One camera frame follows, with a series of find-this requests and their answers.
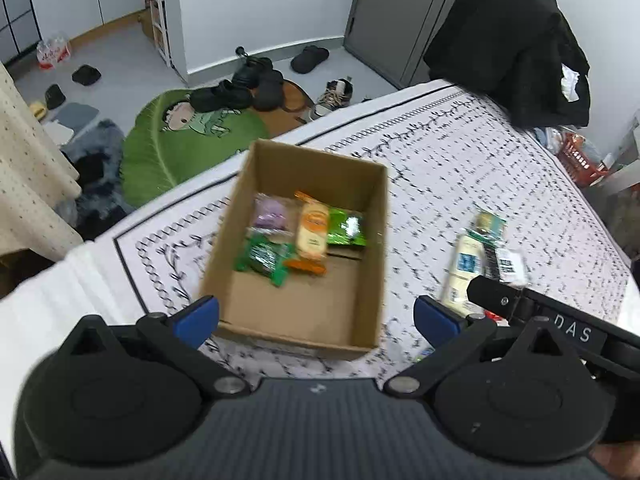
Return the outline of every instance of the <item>cartoon face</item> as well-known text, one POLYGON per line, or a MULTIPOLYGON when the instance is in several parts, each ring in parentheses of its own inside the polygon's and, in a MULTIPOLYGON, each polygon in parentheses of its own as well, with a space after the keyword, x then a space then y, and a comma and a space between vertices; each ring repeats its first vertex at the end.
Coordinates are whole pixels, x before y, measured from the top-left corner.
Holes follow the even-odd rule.
POLYGON ((196 111, 188 102, 181 101, 166 111, 164 122, 169 126, 170 130, 180 130, 191 121, 195 113, 196 111))

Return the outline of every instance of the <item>red plastic basket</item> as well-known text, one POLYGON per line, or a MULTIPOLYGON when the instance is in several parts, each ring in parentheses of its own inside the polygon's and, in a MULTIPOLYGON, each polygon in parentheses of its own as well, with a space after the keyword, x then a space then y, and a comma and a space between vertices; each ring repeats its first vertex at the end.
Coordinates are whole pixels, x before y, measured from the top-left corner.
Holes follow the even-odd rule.
POLYGON ((576 186, 589 187, 609 170, 601 162, 594 164, 581 152, 582 140, 577 134, 567 134, 558 158, 576 186))

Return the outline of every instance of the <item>purple snack package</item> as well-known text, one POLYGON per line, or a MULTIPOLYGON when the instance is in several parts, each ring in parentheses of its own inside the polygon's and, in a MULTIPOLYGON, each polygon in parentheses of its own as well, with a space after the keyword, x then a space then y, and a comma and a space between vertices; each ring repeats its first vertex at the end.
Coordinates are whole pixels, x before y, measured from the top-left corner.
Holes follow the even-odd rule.
POLYGON ((287 225, 287 209, 277 198, 260 193, 255 199, 254 227, 284 229, 287 225))

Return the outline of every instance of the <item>polka dot curtain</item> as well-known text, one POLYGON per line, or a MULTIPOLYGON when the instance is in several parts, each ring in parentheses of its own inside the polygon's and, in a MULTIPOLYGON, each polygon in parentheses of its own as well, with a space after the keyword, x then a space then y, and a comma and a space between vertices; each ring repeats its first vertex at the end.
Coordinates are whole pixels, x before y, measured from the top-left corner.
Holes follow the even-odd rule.
POLYGON ((57 261, 81 244, 52 209, 80 195, 77 178, 0 64, 0 254, 31 249, 57 261))

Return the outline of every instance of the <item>cardboard box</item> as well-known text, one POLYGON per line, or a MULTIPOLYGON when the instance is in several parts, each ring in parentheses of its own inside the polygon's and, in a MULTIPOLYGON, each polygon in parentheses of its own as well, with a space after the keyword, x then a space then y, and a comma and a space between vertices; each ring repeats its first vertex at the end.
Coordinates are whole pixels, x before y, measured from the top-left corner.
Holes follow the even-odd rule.
POLYGON ((353 359, 378 345, 385 281, 386 167, 270 140, 257 140, 238 176, 209 259, 201 293, 221 305, 217 335, 254 346, 353 359), (290 270, 281 288, 235 260, 258 192, 301 190, 331 206, 364 213, 367 246, 358 256, 328 256, 327 272, 290 270))

